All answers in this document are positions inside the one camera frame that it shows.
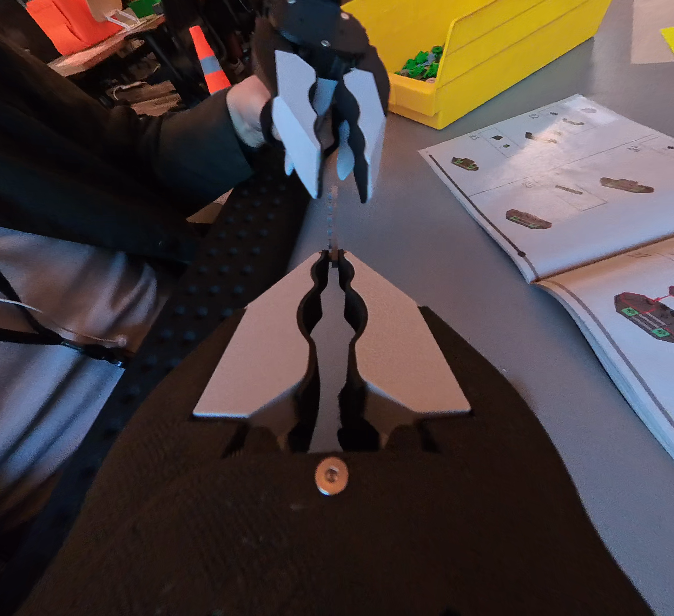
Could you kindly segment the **person's left forearm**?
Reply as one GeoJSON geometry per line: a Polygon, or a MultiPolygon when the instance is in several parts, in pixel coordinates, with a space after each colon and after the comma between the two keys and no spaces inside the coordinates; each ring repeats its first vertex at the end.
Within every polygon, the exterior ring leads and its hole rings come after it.
{"type": "Polygon", "coordinates": [[[252,177],[220,92],[148,117],[105,108],[1,40],[1,227],[189,264],[187,218],[252,177]]]}

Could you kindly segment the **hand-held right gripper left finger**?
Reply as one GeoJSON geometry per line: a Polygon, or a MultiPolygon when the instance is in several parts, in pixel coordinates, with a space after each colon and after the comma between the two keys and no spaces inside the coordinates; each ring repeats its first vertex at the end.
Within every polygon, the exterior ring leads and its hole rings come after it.
{"type": "Polygon", "coordinates": [[[323,316],[322,292],[317,252],[250,302],[193,416],[263,427],[283,448],[308,450],[319,410],[312,332],[323,316]]]}

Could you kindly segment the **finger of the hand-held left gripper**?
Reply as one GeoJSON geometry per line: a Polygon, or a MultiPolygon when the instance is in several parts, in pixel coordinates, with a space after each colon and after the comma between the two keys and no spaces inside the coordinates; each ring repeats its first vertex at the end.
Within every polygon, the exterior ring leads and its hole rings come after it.
{"type": "Polygon", "coordinates": [[[375,76],[355,68],[338,83],[333,99],[338,152],[336,171],[340,180],[353,175],[360,201],[374,194],[382,160],[386,115],[375,76]]]}
{"type": "Polygon", "coordinates": [[[274,52],[277,95],[272,100],[272,122],[283,145],[284,171],[296,174],[312,199],[318,199],[322,148],[316,135],[318,115],[310,94],[315,70],[300,56],[274,52]]]}

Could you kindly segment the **orange traffic cone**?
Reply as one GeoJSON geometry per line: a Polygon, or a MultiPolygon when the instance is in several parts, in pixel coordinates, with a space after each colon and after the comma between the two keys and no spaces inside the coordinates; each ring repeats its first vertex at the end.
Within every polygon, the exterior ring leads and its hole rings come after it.
{"type": "Polygon", "coordinates": [[[190,27],[190,36],[196,49],[209,94],[214,95],[217,92],[229,89],[231,82],[208,43],[201,26],[190,27]]]}

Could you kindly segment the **person in dark jacket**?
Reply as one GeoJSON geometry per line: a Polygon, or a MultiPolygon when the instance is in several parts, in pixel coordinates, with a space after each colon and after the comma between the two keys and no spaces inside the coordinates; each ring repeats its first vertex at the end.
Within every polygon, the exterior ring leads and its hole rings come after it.
{"type": "MultiPolygon", "coordinates": [[[[172,280],[143,260],[1,228],[1,274],[36,318],[74,341],[136,351],[172,280]]],[[[64,346],[1,343],[1,531],[44,506],[122,369],[64,346]]]]}

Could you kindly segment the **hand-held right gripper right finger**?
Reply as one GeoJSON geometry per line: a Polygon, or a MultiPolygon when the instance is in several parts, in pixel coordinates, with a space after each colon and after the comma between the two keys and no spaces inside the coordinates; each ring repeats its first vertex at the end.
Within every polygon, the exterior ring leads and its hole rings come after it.
{"type": "Polygon", "coordinates": [[[344,317],[354,330],[339,394],[339,442],[386,442],[400,426],[471,407],[417,302],[340,251],[344,317]]]}

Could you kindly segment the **background wooden table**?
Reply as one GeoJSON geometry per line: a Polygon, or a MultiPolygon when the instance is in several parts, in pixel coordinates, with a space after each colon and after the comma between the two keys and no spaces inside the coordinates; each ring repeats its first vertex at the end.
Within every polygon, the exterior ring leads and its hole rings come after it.
{"type": "Polygon", "coordinates": [[[159,28],[165,22],[165,16],[154,15],[141,20],[132,29],[120,31],[96,45],[69,56],[61,56],[48,63],[50,69],[63,77],[84,73],[104,62],[125,47],[125,44],[141,34],[159,28]]]}

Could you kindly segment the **person's left hand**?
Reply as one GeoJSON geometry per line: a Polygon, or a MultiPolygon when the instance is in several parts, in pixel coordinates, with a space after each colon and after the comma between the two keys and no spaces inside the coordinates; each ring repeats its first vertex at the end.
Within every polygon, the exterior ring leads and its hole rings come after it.
{"type": "Polygon", "coordinates": [[[226,105],[238,139],[250,149],[281,146],[272,122],[272,96],[255,74],[226,92],[226,105]]]}

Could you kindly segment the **clear plastic sleeve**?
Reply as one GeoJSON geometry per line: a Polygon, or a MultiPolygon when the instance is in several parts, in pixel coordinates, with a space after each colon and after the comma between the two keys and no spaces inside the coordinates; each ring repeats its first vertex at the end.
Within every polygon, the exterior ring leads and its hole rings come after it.
{"type": "Polygon", "coordinates": [[[673,29],[673,0],[633,0],[631,63],[672,63],[673,46],[662,33],[670,29],[673,29]]]}

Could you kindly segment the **orange crate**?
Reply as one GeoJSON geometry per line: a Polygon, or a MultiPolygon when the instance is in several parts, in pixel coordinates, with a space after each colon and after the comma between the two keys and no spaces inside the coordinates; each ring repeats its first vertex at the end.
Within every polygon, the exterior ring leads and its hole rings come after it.
{"type": "Polygon", "coordinates": [[[29,0],[26,10],[62,56],[69,56],[122,32],[94,19],[86,0],[29,0]]]}

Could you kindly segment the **dark grey brick plate assembly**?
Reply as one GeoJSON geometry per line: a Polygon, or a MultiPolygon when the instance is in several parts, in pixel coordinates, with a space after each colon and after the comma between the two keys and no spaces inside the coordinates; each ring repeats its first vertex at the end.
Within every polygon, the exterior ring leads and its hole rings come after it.
{"type": "Polygon", "coordinates": [[[332,267],[337,268],[339,263],[339,243],[337,233],[338,213],[338,186],[332,185],[326,197],[326,250],[332,267]]]}

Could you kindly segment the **open instruction booklet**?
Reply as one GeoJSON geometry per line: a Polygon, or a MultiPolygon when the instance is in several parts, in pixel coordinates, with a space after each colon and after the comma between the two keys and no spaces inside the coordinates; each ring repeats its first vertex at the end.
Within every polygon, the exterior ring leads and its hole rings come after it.
{"type": "Polygon", "coordinates": [[[419,154],[673,456],[673,138],[574,95],[419,154]]]}

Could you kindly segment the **green brick pieces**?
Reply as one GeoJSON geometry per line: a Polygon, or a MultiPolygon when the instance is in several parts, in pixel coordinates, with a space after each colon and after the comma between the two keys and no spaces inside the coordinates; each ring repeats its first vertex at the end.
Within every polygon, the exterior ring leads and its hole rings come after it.
{"type": "Polygon", "coordinates": [[[394,74],[405,79],[434,83],[442,56],[442,46],[434,46],[428,51],[419,51],[415,57],[409,58],[403,67],[394,74]]]}

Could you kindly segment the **yellow parts bin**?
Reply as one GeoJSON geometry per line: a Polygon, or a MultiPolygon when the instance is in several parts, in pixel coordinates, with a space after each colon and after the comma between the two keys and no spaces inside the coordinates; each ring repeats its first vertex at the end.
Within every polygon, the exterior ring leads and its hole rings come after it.
{"type": "Polygon", "coordinates": [[[595,36],[612,0],[352,0],[390,76],[390,111],[436,130],[595,36]],[[443,47],[434,83],[394,74],[443,47]]]}

